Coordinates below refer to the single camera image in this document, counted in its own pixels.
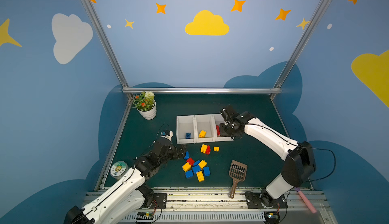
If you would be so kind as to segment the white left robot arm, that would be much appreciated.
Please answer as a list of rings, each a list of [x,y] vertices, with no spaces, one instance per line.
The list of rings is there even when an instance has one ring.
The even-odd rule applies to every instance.
[[[165,130],[153,143],[153,149],[137,158],[134,165],[107,191],[82,208],[74,206],[65,216],[65,224],[116,224],[128,213],[148,207],[154,192],[146,182],[170,160],[182,159],[186,146],[172,144],[173,131]]]

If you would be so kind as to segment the yellow large lego brick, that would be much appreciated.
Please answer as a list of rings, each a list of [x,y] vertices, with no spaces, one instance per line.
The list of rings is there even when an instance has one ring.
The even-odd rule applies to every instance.
[[[205,144],[203,144],[202,146],[201,146],[201,153],[206,153],[206,151],[207,151],[207,148],[208,148],[208,145],[205,145]]]

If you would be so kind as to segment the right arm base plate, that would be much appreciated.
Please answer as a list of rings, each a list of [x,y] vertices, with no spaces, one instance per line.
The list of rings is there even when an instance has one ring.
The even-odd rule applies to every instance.
[[[286,196],[282,195],[278,199],[272,198],[270,195],[259,192],[245,192],[246,203],[249,209],[271,209],[271,208],[287,208]]]

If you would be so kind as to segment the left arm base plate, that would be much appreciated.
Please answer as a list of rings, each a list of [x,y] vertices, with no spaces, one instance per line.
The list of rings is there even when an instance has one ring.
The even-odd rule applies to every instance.
[[[153,193],[145,198],[143,208],[154,209],[155,207],[166,209],[167,193]]]

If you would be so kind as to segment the red lego brick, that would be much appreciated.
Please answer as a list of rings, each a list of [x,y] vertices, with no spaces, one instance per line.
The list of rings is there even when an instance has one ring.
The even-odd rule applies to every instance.
[[[194,161],[192,158],[188,158],[188,159],[186,160],[186,162],[189,163],[191,166],[193,166],[193,164],[194,164],[195,161]]]

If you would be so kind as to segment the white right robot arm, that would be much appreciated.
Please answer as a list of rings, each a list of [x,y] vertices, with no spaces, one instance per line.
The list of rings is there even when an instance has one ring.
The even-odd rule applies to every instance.
[[[231,105],[220,110],[224,123],[220,125],[223,137],[238,137],[247,134],[273,150],[283,161],[281,173],[264,190],[264,203],[270,205],[292,188],[300,187],[316,171],[312,145],[299,143],[282,135],[249,112],[238,113]]]

